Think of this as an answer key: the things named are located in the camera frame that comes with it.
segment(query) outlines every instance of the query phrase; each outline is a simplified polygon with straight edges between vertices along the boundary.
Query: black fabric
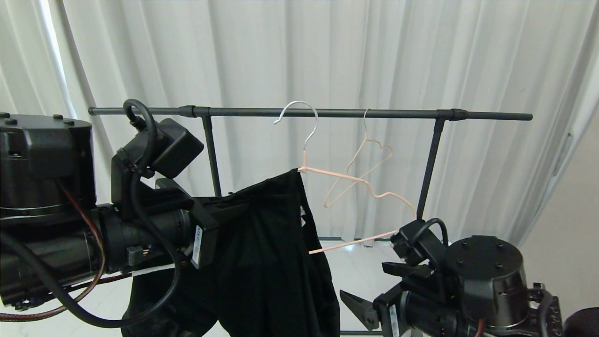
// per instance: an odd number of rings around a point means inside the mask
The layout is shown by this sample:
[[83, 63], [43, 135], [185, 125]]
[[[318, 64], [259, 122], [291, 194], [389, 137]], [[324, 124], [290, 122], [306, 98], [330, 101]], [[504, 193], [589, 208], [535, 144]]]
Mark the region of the black fabric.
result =
[[[219, 223], [214, 261], [201, 270], [184, 268], [172, 301], [123, 328], [124, 337], [202, 336], [217, 320], [233, 337], [340, 336], [325, 254], [308, 254], [321, 245], [297, 170], [226, 197], [199, 199]], [[135, 277], [125, 316], [152, 306], [172, 275]]]

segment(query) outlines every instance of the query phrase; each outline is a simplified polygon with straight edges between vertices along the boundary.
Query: black garment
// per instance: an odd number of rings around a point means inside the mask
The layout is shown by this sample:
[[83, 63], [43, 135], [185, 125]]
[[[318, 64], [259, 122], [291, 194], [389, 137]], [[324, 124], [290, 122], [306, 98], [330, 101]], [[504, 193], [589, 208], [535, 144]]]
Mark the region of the black garment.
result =
[[[233, 337], [340, 335], [328, 262], [324, 253], [308, 254], [321, 245], [297, 170], [200, 201], [219, 223], [214, 261], [184, 268], [172, 301], [123, 328], [124, 337], [202, 336], [217, 320]], [[125, 316], [156, 303], [172, 276], [165, 270], [135, 277]]]

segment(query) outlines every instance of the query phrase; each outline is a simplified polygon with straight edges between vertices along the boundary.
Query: beige wall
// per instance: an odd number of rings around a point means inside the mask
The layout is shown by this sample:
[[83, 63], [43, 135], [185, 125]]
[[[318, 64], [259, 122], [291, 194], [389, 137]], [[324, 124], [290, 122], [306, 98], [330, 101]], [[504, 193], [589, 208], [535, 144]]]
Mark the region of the beige wall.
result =
[[545, 283], [564, 319], [599, 306], [598, 115], [521, 249], [529, 285]]

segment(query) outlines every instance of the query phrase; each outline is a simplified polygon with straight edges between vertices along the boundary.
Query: silver hanger hook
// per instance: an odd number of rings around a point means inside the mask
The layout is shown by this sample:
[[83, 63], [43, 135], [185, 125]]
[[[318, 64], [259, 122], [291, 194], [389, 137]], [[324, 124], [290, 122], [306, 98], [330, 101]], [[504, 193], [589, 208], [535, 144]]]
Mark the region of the silver hanger hook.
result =
[[364, 132], [368, 132], [368, 128], [366, 127], [366, 112], [368, 112], [370, 110], [370, 108], [366, 109], [366, 111], [364, 112], [364, 117], [362, 117], [362, 120], [364, 121]]
[[279, 119], [274, 121], [274, 124], [276, 125], [277, 123], [279, 123], [281, 121], [281, 118], [283, 118], [283, 115], [285, 115], [285, 111], [287, 111], [287, 109], [290, 106], [297, 104], [297, 103], [303, 103], [303, 104], [309, 106], [310, 109], [312, 109], [312, 112], [314, 113], [314, 117], [316, 118], [316, 124], [314, 125], [314, 130], [312, 130], [312, 132], [308, 135], [308, 138], [305, 139], [305, 142], [304, 142], [304, 151], [305, 151], [305, 148], [308, 145], [308, 141], [310, 140], [310, 138], [312, 138], [312, 136], [316, 132], [316, 129], [318, 128], [318, 112], [316, 111], [316, 109], [314, 109], [311, 105], [309, 105], [308, 103], [306, 103], [304, 101], [293, 101], [293, 102], [287, 104], [287, 106], [283, 108], [283, 111], [281, 111], [281, 114], [279, 115]]

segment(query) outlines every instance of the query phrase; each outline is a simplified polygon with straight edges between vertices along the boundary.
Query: garment tag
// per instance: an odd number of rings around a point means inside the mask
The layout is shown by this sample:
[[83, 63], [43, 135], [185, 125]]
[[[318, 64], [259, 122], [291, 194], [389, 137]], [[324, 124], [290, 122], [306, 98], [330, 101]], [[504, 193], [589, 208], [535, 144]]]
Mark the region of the garment tag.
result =
[[300, 206], [299, 207], [299, 218], [300, 218], [302, 227], [305, 225], [304, 215], [305, 215], [304, 208], [302, 206]]
[[389, 307], [389, 316], [391, 316], [391, 330], [393, 331], [393, 337], [400, 337], [400, 324], [397, 322], [397, 309], [395, 309], [395, 305]]
[[199, 268], [199, 249], [202, 245], [203, 230], [200, 226], [195, 227], [195, 238], [193, 240], [193, 253], [191, 260], [196, 268]]

